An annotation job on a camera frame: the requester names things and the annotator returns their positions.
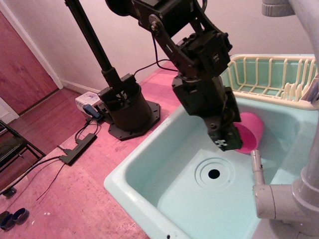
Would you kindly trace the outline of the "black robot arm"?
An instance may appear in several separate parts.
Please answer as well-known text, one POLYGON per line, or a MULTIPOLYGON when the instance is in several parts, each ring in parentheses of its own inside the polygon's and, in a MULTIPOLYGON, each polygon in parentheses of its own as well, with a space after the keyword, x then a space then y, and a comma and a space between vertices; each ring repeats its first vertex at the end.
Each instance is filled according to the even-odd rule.
MULTIPOLYGON (((177 72, 172 89, 191 116, 200 117, 213 143, 222 151, 240 149, 243 141, 236 123, 240 113, 221 74, 228 67, 232 46, 228 34, 206 16, 207 2, 196 0, 108 0, 119 16, 133 17, 147 30, 177 72)), ((98 96, 103 108, 86 107, 92 117, 103 117, 118 139, 144 134, 159 119, 159 106, 147 101, 133 74, 120 77, 108 59, 81 3, 66 1, 93 54, 107 88, 98 96)))

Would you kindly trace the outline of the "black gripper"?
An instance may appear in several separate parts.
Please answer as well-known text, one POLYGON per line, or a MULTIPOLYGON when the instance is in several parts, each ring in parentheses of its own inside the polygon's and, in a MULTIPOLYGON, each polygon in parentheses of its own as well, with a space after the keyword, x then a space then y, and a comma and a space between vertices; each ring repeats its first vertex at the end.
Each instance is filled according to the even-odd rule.
POLYGON ((187 80, 176 76, 172 89, 191 116, 202 118, 211 131, 209 137, 222 151, 236 150, 243 146, 238 128, 240 112, 234 93, 223 85, 220 77, 211 80, 187 80))

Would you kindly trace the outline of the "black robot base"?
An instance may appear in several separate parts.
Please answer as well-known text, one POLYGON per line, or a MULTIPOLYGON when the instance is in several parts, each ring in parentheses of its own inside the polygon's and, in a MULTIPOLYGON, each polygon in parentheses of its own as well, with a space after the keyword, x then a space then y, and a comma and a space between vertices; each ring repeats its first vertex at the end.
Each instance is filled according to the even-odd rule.
POLYGON ((145 99, 132 74, 101 90, 98 97, 105 106, 98 112, 110 124, 108 133, 121 141, 144 135, 160 120, 160 105, 145 99))

